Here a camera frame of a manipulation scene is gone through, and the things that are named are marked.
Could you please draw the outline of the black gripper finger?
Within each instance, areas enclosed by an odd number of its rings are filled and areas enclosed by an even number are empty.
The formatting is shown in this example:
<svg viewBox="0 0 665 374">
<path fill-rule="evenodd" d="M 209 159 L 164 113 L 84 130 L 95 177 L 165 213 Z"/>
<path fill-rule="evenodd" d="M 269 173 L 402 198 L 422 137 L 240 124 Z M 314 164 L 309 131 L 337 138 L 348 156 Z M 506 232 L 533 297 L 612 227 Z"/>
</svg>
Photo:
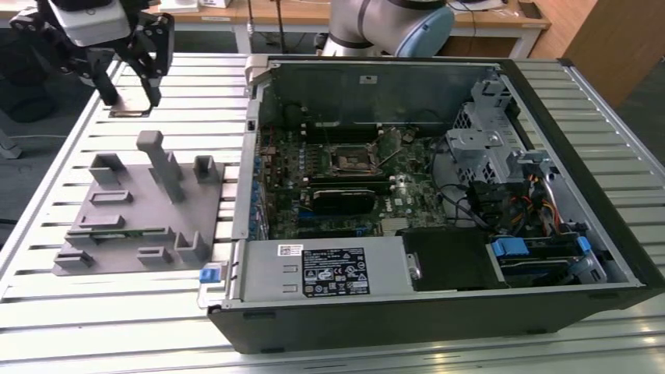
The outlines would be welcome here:
<svg viewBox="0 0 665 374">
<path fill-rule="evenodd" d="M 37 8 L 23 9 L 11 18 L 9 26 L 56 70 L 75 73 L 88 86 L 93 86 L 105 105 L 117 103 L 120 95 L 101 67 L 97 52 L 111 48 L 107 42 L 77 45 Z"/>
<path fill-rule="evenodd" d="M 131 17 L 135 30 L 115 46 L 120 60 L 133 69 L 152 107 L 161 100 L 160 83 L 172 66 L 175 18 L 168 13 L 140 12 Z"/>
</svg>

